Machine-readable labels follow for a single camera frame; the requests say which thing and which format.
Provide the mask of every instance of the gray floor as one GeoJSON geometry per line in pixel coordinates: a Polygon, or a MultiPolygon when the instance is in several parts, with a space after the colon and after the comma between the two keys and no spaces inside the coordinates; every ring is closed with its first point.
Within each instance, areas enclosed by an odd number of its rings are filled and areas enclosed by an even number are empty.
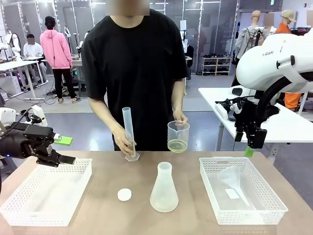
{"type": "MultiPolygon", "coordinates": [[[[183,110],[184,111],[211,111],[209,105],[203,99],[201,94],[198,92],[198,88],[201,87],[230,87],[234,77],[234,71],[229,76],[197,76],[192,75],[192,79],[187,81],[186,92],[187,95],[184,97],[183,110]]],[[[35,95],[37,98],[46,97],[44,94],[47,90],[54,87],[53,77],[49,77],[49,83],[35,89],[35,95]]],[[[6,107],[17,110],[28,109],[33,103],[38,101],[23,102],[21,99],[30,98],[31,93],[23,93],[16,98],[11,98],[6,102],[6,107]]],[[[82,97],[82,101],[76,104],[72,104],[69,97],[64,99],[63,104],[59,104],[57,99],[53,99],[54,96],[48,96],[47,103],[41,103],[40,106],[46,114],[48,113],[92,113],[89,106],[88,98],[82,97]]]]}
{"type": "MultiPolygon", "coordinates": [[[[185,112],[190,122],[188,151],[214,151],[219,120],[213,112],[185,112]]],[[[53,145],[56,150],[113,150],[109,129],[94,114],[47,114],[49,126],[56,133],[73,137],[71,146],[53,145]]],[[[234,139],[224,131],[222,151],[232,151],[234,139]]],[[[244,151],[246,144],[236,143],[235,151],[244,151]]],[[[261,152],[269,150],[265,146],[261,152]]],[[[313,145],[284,144],[275,167],[283,174],[313,209],[313,145]]]]}

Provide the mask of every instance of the plastic graduated cylinder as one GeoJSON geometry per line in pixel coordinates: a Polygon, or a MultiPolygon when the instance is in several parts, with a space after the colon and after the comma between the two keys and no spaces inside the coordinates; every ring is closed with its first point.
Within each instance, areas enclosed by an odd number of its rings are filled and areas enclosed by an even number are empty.
{"type": "Polygon", "coordinates": [[[132,121],[132,112],[130,107],[125,107],[122,109],[123,119],[125,126],[126,139],[132,143],[130,149],[134,152],[132,156],[126,156],[125,159],[129,162],[137,161],[140,157],[139,153],[136,153],[135,150],[135,141],[134,141],[134,131],[133,131],[133,121],[132,121]]]}

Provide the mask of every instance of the person sitting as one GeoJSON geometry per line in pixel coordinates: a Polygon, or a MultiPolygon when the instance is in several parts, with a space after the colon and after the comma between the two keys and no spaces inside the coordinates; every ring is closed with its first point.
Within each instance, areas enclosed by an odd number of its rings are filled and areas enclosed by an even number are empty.
{"type": "MultiPolygon", "coordinates": [[[[26,57],[29,57],[29,56],[42,57],[43,56],[44,54],[43,48],[40,44],[35,42],[35,36],[33,34],[27,35],[27,43],[24,45],[23,53],[24,53],[24,56],[26,57]]],[[[43,81],[46,82],[47,81],[47,78],[46,78],[47,68],[44,62],[39,61],[39,68],[43,76],[43,81]]],[[[34,70],[36,74],[39,74],[37,66],[34,66],[34,70]]]]}

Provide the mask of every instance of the pink hoodie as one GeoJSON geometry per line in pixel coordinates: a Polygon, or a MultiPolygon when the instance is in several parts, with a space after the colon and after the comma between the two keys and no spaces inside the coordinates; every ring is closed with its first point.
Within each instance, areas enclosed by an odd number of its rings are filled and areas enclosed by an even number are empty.
{"type": "Polygon", "coordinates": [[[63,33],[47,29],[40,35],[40,44],[52,69],[69,69],[72,66],[72,56],[63,33]]]}

